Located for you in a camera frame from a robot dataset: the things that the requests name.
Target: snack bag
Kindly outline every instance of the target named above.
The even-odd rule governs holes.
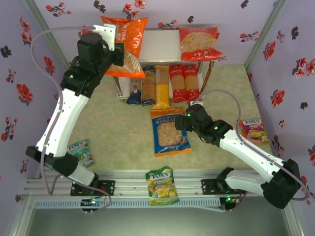
[[[187,102],[183,65],[182,64],[170,65],[169,75],[171,78],[173,89],[173,103]]]
[[[256,145],[268,144],[269,139],[262,118],[240,120],[242,135]]]
[[[146,76],[142,79],[142,106],[153,105],[156,99],[156,69],[154,65],[145,66],[142,69]]]
[[[173,170],[165,166],[159,170],[146,173],[150,205],[162,206],[179,202]]]
[[[182,107],[150,111],[153,125],[154,154],[156,157],[188,153],[192,149],[186,130],[175,128],[175,117],[183,115]]]
[[[143,33],[149,17],[137,20],[128,20],[123,18],[111,18],[101,16],[103,23],[118,26],[118,37],[116,42],[124,43],[125,50],[135,55],[140,55]]]
[[[141,80],[130,79],[130,96],[127,99],[129,105],[141,104]]]
[[[199,96],[199,86],[198,86],[198,71],[196,64],[183,65],[184,67],[184,79],[185,88],[187,92],[188,102],[193,102]]]
[[[89,140],[82,140],[67,147],[67,153],[79,159],[79,163],[88,167],[94,163],[88,147]]]
[[[124,55],[124,65],[118,66],[112,64],[110,68],[106,71],[106,75],[129,78],[143,78],[144,73],[142,71],[138,58],[126,50]]]
[[[156,104],[153,108],[169,108],[168,65],[156,65]]]
[[[179,28],[182,60],[210,61],[218,60],[223,53],[216,50],[219,37],[217,27]]]

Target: shelf leg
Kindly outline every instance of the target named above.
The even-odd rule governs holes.
[[[215,64],[215,61],[214,61],[214,60],[210,61],[207,74],[206,74],[206,76],[205,76],[205,79],[204,79],[204,81],[203,81],[203,84],[202,84],[202,87],[201,87],[201,90],[200,90],[200,94],[203,93],[203,91],[204,91],[204,89],[205,89],[205,87],[206,87],[206,85],[207,85],[207,83],[208,83],[208,79],[209,79],[209,77],[210,77],[210,75],[211,75],[212,68],[213,68],[214,64]]]
[[[117,96],[118,96],[118,97],[121,97],[121,98],[119,98],[119,100],[120,100],[121,102],[125,102],[125,100],[122,99],[122,97],[123,97],[123,92],[122,92],[122,89],[120,88],[119,79],[118,79],[117,76],[113,76],[113,78],[114,78],[114,82],[115,82],[116,89],[117,89]]]
[[[202,61],[199,61],[199,62],[198,62],[198,67],[197,67],[198,74],[201,73],[202,63],[203,63]]]

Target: wire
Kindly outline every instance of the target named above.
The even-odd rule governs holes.
[[[45,70],[43,70],[43,69],[40,67],[38,61],[37,61],[36,58],[35,58],[34,45],[35,45],[36,40],[37,40],[40,36],[45,35],[45,34],[47,34],[47,33],[55,32],[55,31],[60,31],[60,30],[82,30],[82,29],[94,30],[95,27],[59,27],[59,28],[49,29],[49,30],[45,30],[45,31],[39,33],[38,35],[36,35],[36,36],[34,37],[32,43],[31,43],[31,58],[32,58],[33,62],[35,63],[36,67],[37,67],[45,76],[47,76],[47,77],[54,83],[54,85],[56,86],[56,88],[57,88],[57,90],[58,90],[58,93],[59,93],[59,107],[58,107],[58,112],[57,112],[57,115],[56,115],[55,119],[51,121],[51,122],[52,122],[52,125],[51,125],[51,127],[49,128],[49,130],[48,130],[48,132],[47,132],[47,135],[46,135],[46,138],[45,138],[45,141],[44,141],[43,150],[42,150],[41,157],[40,157],[40,172],[41,172],[41,176],[42,176],[42,178],[43,178],[43,182],[44,182],[44,185],[45,185],[45,189],[46,189],[47,194],[48,194],[49,196],[52,196],[52,195],[53,195],[54,189],[55,189],[55,185],[56,185],[56,181],[57,181],[57,179],[58,179],[61,175],[58,175],[58,176],[55,177],[55,179],[54,179],[54,181],[53,181],[53,184],[52,184],[52,188],[51,188],[51,190],[50,190],[50,189],[49,189],[49,186],[48,186],[47,178],[46,178],[46,175],[45,175],[45,171],[44,171],[44,160],[45,160],[46,147],[47,147],[47,144],[48,144],[50,135],[51,135],[51,133],[53,132],[53,129],[55,128],[55,126],[56,126],[56,123],[57,123],[57,121],[58,121],[58,119],[59,119],[59,117],[60,117],[61,111],[63,110],[63,93],[62,93],[61,88],[60,88],[59,84],[57,83],[57,81],[54,80],[49,74],[46,73]],[[78,185],[80,185],[80,186],[82,186],[82,187],[85,187],[85,188],[88,188],[88,189],[91,189],[91,190],[94,190],[94,191],[101,192],[101,193],[105,194],[106,196],[108,196],[108,198],[109,198],[109,203],[106,204],[105,206],[99,208],[98,210],[105,209],[105,208],[107,208],[108,206],[111,205],[112,199],[111,199],[110,195],[109,195],[107,192],[105,192],[105,191],[103,191],[103,190],[101,190],[101,189],[97,189],[97,188],[93,188],[93,187],[90,187],[90,186],[86,186],[86,185],[81,184],[81,183],[78,183],[78,182],[75,182],[75,183],[77,183]]]
[[[210,90],[210,91],[207,91],[207,92],[204,92],[202,95],[200,95],[196,100],[194,100],[192,102],[192,104],[194,104],[195,102],[197,102],[199,99],[203,98],[204,96],[212,93],[212,92],[223,92],[223,93],[227,93],[228,95],[230,95],[234,101],[236,102],[237,104],[237,107],[238,107],[238,119],[237,119],[237,122],[236,122],[236,127],[235,127],[235,130],[236,130],[236,134],[237,134],[237,137],[240,139],[240,141],[245,145],[247,146],[248,148],[250,148],[251,150],[253,150],[254,152],[256,152],[258,155],[262,156],[263,158],[265,158],[267,161],[269,161],[270,163],[272,163],[273,165],[277,166],[278,168],[280,168],[281,170],[283,170],[284,172],[286,172],[289,176],[291,176],[296,182],[298,182],[302,188],[305,189],[306,193],[305,193],[305,197],[303,198],[292,198],[292,200],[295,200],[295,201],[304,201],[306,199],[308,199],[310,197],[310,191],[309,189],[307,188],[307,186],[299,179],[297,178],[294,174],[292,174],[289,170],[287,170],[286,168],[282,167],[281,165],[279,165],[277,162],[273,162],[272,159],[270,159],[268,156],[266,156],[265,154],[261,153],[259,150],[253,148],[252,146],[250,146],[249,144],[247,144],[247,142],[244,142],[244,139],[243,137],[240,135],[239,133],[239,123],[240,123],[240,120],[241,120],[241,116],[242,116],[242,110],[241,110],[241,104],[240,102],[237,100],[237,98],[235,97],[234,94],[230,93],[229,91],[226,91],[226,90],[222,90],[222,89],[214,89],[214,90]]]

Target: lavender wall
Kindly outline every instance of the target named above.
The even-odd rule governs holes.
[[[315,190],[314,12],[313,0],[288,1],[248,70],[274,154],[295,160],[311,191]],[[315,196],[293,204],[305,235],[314,235]]]
[[[53,84],[31,60],[30,41],[39,33],[31,14],[20,0],[0,5],[0,235],[5,236],[27,179],[38,170],[25,150],[36,145],[57,100]],[[35,52],[41,66],[60,81],[64,69],[44,38]]]
[[[149,17],[147,29],[218,26],[218,63],[244,64],[276,0],[28,0],[37,4],[50,28],[102,25],[101,16]],[[77,55],[78,32],[54,34],[68,61]]]

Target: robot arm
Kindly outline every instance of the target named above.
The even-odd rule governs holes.
[[[224,191],[242,189],[254,192],[264,196],[275,207],[284,208],[301,187],[299,183],[279,168],[281,166],[300,178],[298,165],[293,160],[289,159],[284,162],[247,140],[241,141],[231,125],[223,120],[213,121],[200,104],[189,106],[186,113],[187,117],[175,119],[176,129],[185,128],[186,131],[194,131],[202,141],[231,152],[258,173],[248,174],[233,168],[226,168],[217,177],[220,189]],[[273,162],[269,162],[259,153],[264,154]]]
[[[63,108],[46,144],[44,164],[50,169],[81,184],[97,187],[98,176],[79,164],[78,158],[66,153],[67,143],[83,107],[87,104],[101,78],[112,65],[124,65],[124,45],[115,43],[116,27],[105,24],[94,26],[94,33],[86,33],[77,43],[78,56],[64,73],[61,82]],[[59,111],[60,99],[54,110],[52,121]],[[28,147],[26,155],[40,162],[45,139],[52,126],[35,147]]]

